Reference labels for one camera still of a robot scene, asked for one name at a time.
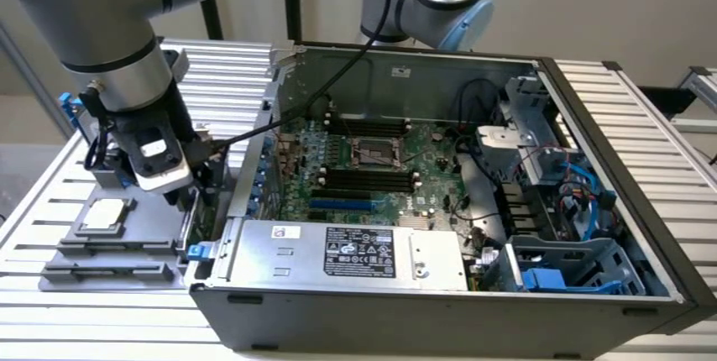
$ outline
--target white label sticker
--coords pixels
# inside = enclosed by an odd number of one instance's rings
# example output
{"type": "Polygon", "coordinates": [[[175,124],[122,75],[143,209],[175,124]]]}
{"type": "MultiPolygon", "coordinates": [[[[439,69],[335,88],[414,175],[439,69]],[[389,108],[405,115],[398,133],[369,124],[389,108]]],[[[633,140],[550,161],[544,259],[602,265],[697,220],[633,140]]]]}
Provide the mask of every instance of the white label sticker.
{"type": "Polygon", "coordinates": [[[302,227],[298,225],[274,225],[271,228],[273,239],[299,239],[302,237],[302,227]]]}
{"type": "Polygon", "coordinates": [[[406,67],[394,67],[391,69],[391,77],[411,78],[411,69],[406,67]]]}

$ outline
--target green circuit board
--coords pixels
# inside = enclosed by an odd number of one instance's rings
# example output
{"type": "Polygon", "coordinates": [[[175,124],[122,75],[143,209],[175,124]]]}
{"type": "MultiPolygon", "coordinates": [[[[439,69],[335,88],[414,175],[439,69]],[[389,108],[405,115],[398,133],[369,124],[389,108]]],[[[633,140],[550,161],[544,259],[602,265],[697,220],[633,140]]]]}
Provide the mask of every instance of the green circuit board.
{"type": "Polygon", "coordinates": [[[287,160],[287,153],[283,153],[289,165],[285,165],[287,169],[282,173],[283,204],[279,219],[454,230],[465,236],[468,223],[454,219],[451,224],[450,213],[445,210],[445,197],[449,197],[450,203],[455,203],[465,192],[461,173],[454,172],[454,140],[445,138],[443,134],[445,127],[434,123],[414,123],[411,130],[397,139],[329,135],[318,123],[293,123],[282,131],[282,137],[294,142],[291,151],[295,158],[291,165],[291,159],[287,160]],[[383,144],[386,147],[394,144],[398,146],[397,157],[391,160],[389,157],[371,157],[367,153],[359,162],[355,155],[358,141],[369,145],[383,144]],[[310,201],[311,192],[323,188],[319,183],[323,166],[335,170],[418,172],[421,186],[413,193],[371,191],[371,211],[318,211],[310,208],[310,201]]]}

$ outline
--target metal table surface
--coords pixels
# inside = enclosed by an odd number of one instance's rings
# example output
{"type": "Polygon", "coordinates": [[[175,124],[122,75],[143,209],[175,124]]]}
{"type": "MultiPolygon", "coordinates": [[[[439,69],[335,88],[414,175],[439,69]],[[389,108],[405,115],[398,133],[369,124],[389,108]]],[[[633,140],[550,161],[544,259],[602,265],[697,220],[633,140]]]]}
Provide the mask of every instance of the metal table surface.
{"type": "MultiPolygon", "coordinates": [[[[207,123],[215,137],[249,130],[261,104],[259,96],[270,82],[266,77],[270,46],[164,41],[164,48],[171,45],[184,47],[191,60],[180,91],[194,121],[207,123]]],[[[711,213],[709,208],[704,208],[715,205],[717,193],[700,182],[700,172],[680,155],[672,154],[670,160],[660,162],[665,172],[656,174],[649,171],[654,168],[641,166],[657,158],[645,155],[664,155],[665,151],[672,153],[681,149],[670,146],[673,138],[665,135],[621,75],[605,70],[600,63],[561,62],[561,68],[641,186],[650,198],[664,204],[656,208],[674,228],[676,238],[708,284],[717,290],[717,222],[700,215],[708,211],[707,214],[717,216],[716,210],[711,213]],[[652,143],[634,145],[637,141],[652,143]],[[689,214],[682,206],[690,209],[689,214]],[[677,215],[681,221],[670,221],[677,215]],[[682,217],[701,219],[685,222],[682,217]]],[[[241,144],[234,146],[233,166],[241,166],[245,148],[241,144]]],[[[86,150],[76,134],[0,228],[0,359],[386,358],[233,353],[221,345],[183,290],[40,292],[38,283],[44,262],[52,258],[54,247],[66,236],[82,202],[94,189],[94,178],[80,165],[86,150]]],[[[598,359],[716,360],[717,318],[674,336],[638,337],[598,359]]]]}

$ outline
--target warning label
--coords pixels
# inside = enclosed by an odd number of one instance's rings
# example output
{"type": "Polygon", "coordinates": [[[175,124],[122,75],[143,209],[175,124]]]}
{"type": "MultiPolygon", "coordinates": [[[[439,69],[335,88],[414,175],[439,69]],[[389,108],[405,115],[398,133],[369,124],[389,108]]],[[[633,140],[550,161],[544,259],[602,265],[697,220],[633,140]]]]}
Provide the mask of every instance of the warning label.
{"type": "Polygon", "coordinates": [[[342,277],[394,279],[394,231],[326,228],[323,272],[342,277]]]}

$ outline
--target power supply label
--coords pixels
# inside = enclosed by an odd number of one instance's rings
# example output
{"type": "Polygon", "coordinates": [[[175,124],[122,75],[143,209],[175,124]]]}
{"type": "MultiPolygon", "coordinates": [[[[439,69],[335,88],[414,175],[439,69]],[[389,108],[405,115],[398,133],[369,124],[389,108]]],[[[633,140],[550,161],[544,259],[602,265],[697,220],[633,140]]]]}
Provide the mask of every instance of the power supply label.
{"type": "Polygon", "coordinates": [[[394,279],[394,231],[326,228],[323,272],[337,277],[394,279]]]}

